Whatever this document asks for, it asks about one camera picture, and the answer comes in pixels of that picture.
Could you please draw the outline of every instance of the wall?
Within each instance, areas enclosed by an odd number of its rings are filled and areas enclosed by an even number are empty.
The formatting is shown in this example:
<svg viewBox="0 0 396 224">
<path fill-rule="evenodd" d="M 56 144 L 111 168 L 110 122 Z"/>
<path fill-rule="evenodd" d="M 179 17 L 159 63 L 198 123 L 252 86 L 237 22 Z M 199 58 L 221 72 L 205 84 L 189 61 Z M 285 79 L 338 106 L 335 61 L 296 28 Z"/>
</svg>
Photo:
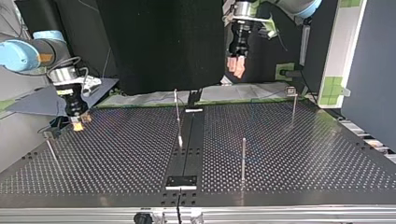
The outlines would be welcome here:
<svg viewBox="0 0 396 224">
<path fill-rule="evenodd" d="M 318 104 L 321 108 L 340 108 L 350 67 L 361 30 L 366 0 L 340 0 L 332 28 L 332 38 L 320 85 Z"/>
<path fill-rule="evenodd" d="M 396 149 L 394 0 L 368 0 L 342 112 L 364 131 Z"/>
<path fill-rule="evenodd" d="M 11 0 L 1 1 L 0 13 L 0 32 L 16 36 L 14 30 L 19 31 L 21 25 Z M 0 67 L 0 101 L 21 97 L 46 83 L 43 77 L 18 76 Z M 37 130 L 48 125 L 50 119 L 0 111 L 0 172 L 43 142 Z"/>
</svg>

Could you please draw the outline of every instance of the black cylinder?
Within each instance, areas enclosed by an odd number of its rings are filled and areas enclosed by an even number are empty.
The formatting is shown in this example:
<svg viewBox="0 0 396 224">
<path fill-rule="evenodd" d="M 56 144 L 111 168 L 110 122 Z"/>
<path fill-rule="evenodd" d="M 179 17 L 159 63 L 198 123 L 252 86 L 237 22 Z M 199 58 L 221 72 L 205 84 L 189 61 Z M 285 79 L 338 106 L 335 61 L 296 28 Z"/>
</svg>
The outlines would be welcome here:
<svg viewBox="0 0 396 224">
<path fill-rule="evenodd" d="M 134 216 L 134 223 L 136 224 L 151 224 L 152 217 L 147 213 L 138 213 Z"/>
</svg>

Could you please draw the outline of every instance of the metal bracket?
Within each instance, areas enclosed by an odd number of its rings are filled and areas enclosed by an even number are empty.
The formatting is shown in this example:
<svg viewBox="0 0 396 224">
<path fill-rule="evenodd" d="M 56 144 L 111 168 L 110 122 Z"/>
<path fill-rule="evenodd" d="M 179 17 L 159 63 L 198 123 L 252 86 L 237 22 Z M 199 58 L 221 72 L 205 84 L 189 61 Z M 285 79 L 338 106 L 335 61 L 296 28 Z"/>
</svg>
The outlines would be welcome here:
<svg viewBox="0 0 396 224">
<path fill-rule="evenodd" d="M 165 188 L 166 190 L 196 190 L 197 176 L 169 176 Z"/>
</svg>

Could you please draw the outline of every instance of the metal plate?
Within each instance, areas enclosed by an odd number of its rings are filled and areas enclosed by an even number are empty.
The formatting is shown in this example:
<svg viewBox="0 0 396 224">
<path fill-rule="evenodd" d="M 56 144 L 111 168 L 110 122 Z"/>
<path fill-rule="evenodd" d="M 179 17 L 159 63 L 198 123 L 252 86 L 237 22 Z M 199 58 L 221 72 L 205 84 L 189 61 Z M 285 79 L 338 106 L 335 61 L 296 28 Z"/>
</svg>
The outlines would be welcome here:
<svg viewBox="0 0 396 224">
<path fill-rule="evenodd" d="M 94 110 L 83 132 L 62 134 L 54 143 L 58 161 L 45 148 L 3 180 L 0 200 L 48 197 L 46 203 L 58 204 L 57 197 L 100 196 L 112 201 L 112 196 L 120 196 L 129 201 L 123 204 L 141 206 L 137 196 L 147 200 L 143 204 L 159 206 L 176 139 L 174 108 Z"/>
<path fill-rule="evenodd" d="M 294 119 L 289 102 L 207 106 L 202 122 L 197 206 L 396 204 L 396 166 L 307 103 Z"/>
<path fill-rule="evenodd" d="M 88 107 L 93 107 L 104 95 L 113 88 L 119 80 L 115 78 L 102 78 L 102 85 L 94 90 L 91 96 L 81 96 Z M 54 86 L 48 86 L 21 98 L 15 104 L 7 107 L 7 111 L 23 114 L 65 116 L 66 102 L 56 94 Z"/>
</svg>

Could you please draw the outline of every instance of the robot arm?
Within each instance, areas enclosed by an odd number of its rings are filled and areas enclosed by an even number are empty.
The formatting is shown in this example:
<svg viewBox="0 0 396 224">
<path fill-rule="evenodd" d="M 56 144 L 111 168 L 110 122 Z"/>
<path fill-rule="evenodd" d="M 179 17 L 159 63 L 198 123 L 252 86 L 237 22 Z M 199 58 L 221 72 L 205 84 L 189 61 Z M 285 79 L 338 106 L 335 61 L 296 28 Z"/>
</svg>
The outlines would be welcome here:
<svg viewBox="0 0 396 224">
<path fill-rule="evenodd" d="M 66 101 L 65 112 L 71 119 L 74 130 L 80 131 L 84 113 L 88 105 L 81 98 L 86 85 L 87 75 L 79 77 L 75 67 L 79 57 L 72 58 L 66 42 L 59 31 L 34 33 L 33 40 L 7 38 L 0 43 L 0 65 L 12 72 L 31 71 L 47 67 L 47 76 L 53 82 L 57 94 Z M 98 78 L 94 85 L 100 85 Z"/>
<path fill-rule="evenodd" d="M 270 39 L 277 35 L 277 29 L 272 18 L 257 18 L 257 8 L 263 2 L 270 2 L 280 7 L 285 13 L 292 17 L 302 19 L 312 16 L 319 7 L 321 0 L 236 0 L 230 15 L 226 20 L 232 23 L 233 41 L 230 44 L 228 66 L 234 75 L 241 77 L 245 71 L 245 58 L 248 56 L 248 38 L 253 28 L 254 22 L 263 24 L 263 32 Z"/>
</svg>

